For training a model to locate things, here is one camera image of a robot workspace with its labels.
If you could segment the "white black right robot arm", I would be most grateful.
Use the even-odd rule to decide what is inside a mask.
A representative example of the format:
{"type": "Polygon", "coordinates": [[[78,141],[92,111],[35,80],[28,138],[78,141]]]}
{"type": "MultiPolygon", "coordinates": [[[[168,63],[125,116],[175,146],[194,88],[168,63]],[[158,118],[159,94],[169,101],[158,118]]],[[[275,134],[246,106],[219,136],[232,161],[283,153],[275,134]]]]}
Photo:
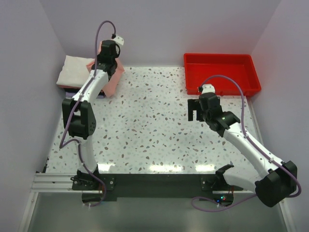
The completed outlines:
{"type": "Polygon", "coordinates": [[[229,164],[216,171],[217,188],[225,190],[229,186],[238,186],[253,191],[268,207],[301,191],[297,186],[297,166],[292,161],[282,161],[251,137],[234,113],[222,110],[220,98],[215,93],[203,93],[197,99],[188,99],[187,105],[189,121],[193,121],[196,114],[198,121],[205,122],[212,131],[236,147],[260,176],[259,180],[248,181],[237,174],[228,174],[226,171],[232,167],[229,164]]]}

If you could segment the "salmon pink t shirt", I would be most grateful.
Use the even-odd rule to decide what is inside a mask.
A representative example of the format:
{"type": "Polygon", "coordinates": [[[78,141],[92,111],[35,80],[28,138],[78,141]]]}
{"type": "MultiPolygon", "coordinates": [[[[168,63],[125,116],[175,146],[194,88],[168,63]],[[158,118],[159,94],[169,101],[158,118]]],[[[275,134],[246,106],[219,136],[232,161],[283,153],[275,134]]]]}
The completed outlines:
{"type": "Polygon", "coordinates": [[[109,80],[109,82],[102,88],[100,93],[103,93],[105,97],[111,97],[115,91],[116,87],[120,81],[120,78],[122,76],[122,73],[125,71],[124,67],[120,61],[120,58],[116,58],[117,68],[115,70],[115,73],[109,80]]]}

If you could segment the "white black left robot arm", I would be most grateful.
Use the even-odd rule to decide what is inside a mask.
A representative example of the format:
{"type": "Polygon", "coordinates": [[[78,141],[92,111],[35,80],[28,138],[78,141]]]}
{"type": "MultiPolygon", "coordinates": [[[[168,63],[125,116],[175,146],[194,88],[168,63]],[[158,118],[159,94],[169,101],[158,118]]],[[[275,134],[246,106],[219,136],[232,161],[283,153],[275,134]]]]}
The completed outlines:
{"type": "Polygon", "coordinates": [[[103,87],[111,82],[118,67],[116,59],[123,45],[124,39],[119,36],[103,41],[85,84],[72,98],[62,102],[65,130],[59,148],[72,142],[77,143],[78,173],[86,174],[83,184],[88,189],[96,189],[100,184],[99,176],[94,174],[98,165],[93,152],[92,135],[97,122],[92,104],[103,87]]]}

